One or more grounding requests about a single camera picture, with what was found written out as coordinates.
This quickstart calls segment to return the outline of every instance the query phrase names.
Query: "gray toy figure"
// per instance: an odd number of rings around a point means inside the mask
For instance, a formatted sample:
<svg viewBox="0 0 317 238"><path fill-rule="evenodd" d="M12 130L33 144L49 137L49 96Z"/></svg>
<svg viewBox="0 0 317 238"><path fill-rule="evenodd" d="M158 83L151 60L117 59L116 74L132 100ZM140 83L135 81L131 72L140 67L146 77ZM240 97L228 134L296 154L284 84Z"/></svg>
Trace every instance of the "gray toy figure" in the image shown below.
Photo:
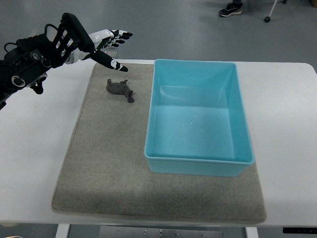
<svg viewBox="0 0 317 238"><path fill-rule="evenodd" d="M119 83L111 83L111 78L107 80L106 90L111 94L124 95L129 103L133 103L134 99L132 98L133 91L127 86L127 79L120 81Z"/></svg>

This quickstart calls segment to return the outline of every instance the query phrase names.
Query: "caster wheel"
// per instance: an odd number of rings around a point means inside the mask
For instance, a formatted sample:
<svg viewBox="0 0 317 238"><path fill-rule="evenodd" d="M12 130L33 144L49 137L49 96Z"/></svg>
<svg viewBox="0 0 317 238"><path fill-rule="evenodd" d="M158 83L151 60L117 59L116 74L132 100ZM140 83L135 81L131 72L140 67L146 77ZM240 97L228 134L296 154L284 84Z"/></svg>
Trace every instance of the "caster wheel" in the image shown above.
<svg viewBox="0 0 317 238"><path fill-rule="evenodd" d="M265 18L264 18L264 21L265 22L269 22L271 20L271 18L269 17L269 16L266 16Z"/></svg>

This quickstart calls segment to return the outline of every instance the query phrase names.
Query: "blue plastic bin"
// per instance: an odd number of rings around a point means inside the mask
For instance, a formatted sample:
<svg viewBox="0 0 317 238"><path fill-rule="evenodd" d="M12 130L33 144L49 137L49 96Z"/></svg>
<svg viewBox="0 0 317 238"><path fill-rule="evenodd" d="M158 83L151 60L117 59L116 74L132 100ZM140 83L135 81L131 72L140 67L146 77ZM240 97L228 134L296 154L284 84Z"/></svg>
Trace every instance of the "blue plastic bin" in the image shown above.
<svg viewBox="0 0 317 238"><path fill-rule="evenodd" d="M156 60L144 154L160 173L235 177L251 165L236 65Z"/></svg>

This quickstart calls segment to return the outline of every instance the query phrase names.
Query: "sneaker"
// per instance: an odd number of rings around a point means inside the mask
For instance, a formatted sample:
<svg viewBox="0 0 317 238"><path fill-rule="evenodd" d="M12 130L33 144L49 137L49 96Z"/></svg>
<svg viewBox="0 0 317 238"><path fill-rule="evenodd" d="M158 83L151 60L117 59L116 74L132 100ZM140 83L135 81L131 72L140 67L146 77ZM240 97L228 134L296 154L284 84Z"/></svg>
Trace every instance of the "sneaker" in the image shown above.
<svg viewBox="0 0 317 238"><path fill-rule="evenodd" d="M235 3L228 3L225 9L219 11L219 15L223 17L229 17L231 15L240 15L242 13L242 3L235 4Z"/></svg>

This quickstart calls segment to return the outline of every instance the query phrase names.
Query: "robotic hand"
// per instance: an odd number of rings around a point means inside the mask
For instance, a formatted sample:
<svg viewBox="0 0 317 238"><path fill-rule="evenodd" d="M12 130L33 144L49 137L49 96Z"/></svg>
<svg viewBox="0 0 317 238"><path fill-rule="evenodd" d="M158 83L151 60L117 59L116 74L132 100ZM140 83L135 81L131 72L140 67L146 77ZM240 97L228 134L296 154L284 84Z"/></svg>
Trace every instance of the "robotic hand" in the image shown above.
<svg viewBox="0 0 317 238"><path fill-rule="evenodd" d="M89 35L90 39L94 42L95 48L98 51L102 49L110 49L111 47L118 47L119 44L123 44L124 40L130 39L132 33L121 30L103 30L92 33ZM87 52L75 49L69 56L66 64L75 63L78 60L86 60L90 58L90 54ZM112 59L111 66L116 68L116 60Z"/></svg>
<svg viewBox="0 0 317 238"><path fill-rule="evenodd" d="M7 54L0 60L0 110L6 105L6 99L25 87L42 94L46 72L64 63L91 58L110 69L128 71L101 49L117 47L128 40L131 33L103 30L88 35L77 17L70 13L64 13L60 22L58 28L47 24L44 34L5 44ZM47 38L49 26L57 31L53 41ZM7 51L7 45L16 45L16 48Z"/></svg>

